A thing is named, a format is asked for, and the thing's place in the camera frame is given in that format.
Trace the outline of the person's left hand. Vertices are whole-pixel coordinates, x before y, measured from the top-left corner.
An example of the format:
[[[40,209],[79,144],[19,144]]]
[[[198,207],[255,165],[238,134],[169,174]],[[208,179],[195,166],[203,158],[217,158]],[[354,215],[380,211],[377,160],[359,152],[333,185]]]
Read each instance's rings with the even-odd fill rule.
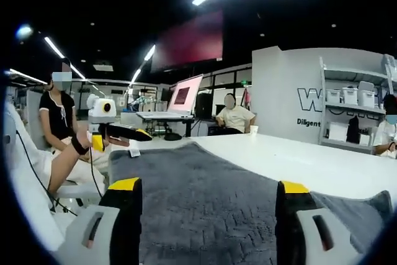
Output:
[[[92,144],[89,141],[87,136],[88,131],[86,129],[79,130],[76,133],[75,140],[73,142],[73,146],[75,150],[79,153],[79,155],[85,155],[89,149],[91,148]]]

